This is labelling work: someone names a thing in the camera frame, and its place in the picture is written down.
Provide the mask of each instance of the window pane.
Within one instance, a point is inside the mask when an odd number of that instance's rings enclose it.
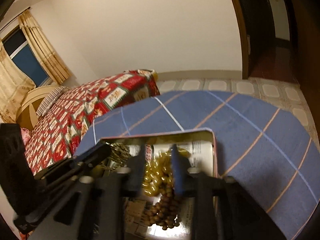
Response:
[[[3,43],[5,50],[10,56],[17,48],[20,47],[22,43],[26,41],[26,37],[24,36],[22,30],[16,31],[13,35],[11,35],[8,39],[6,39]]]
[[[48,78],[47,73],[40,66],[28,44],[18,52],[12,61],[33,80],[37,87]]]

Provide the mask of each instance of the window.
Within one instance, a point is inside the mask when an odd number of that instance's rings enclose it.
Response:
[[[37,87],[47,84],[49,76],[43,70],[25,38],[22,30],[14,30],[3,45],[17,67],[30,77]]]

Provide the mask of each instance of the curtain rod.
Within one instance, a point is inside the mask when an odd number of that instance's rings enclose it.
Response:
[[[4,27],[1,28],[0,32],[6,28],[10,23],[12,23],[20,14],[22,14],[25,10],[23,10],[21,13],[19,13],[15,18],[13,18],[10,22],[8,22]]]

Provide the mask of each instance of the striped pillow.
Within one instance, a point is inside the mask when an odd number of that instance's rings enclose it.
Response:
[[[41,104],[39,105],[36,111],[37,117],[40,118],[43,115],[44,111],[48,108],[48,106],[53,101],[55,102],[57,98],[59,98],[62,95],[61,92],[66,89],[66,86],[60,86],[52,90],[49,94],[47,94],[47,96],[42,100]]]

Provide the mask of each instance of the blue tablecloth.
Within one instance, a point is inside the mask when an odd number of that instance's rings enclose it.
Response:
[[[290,112],[250,96],[172,91],[95,119],[76,155],[101,137],[208,127],[218,141],[218,171],[233,176],[294,239],[320,199],[320,155]]]

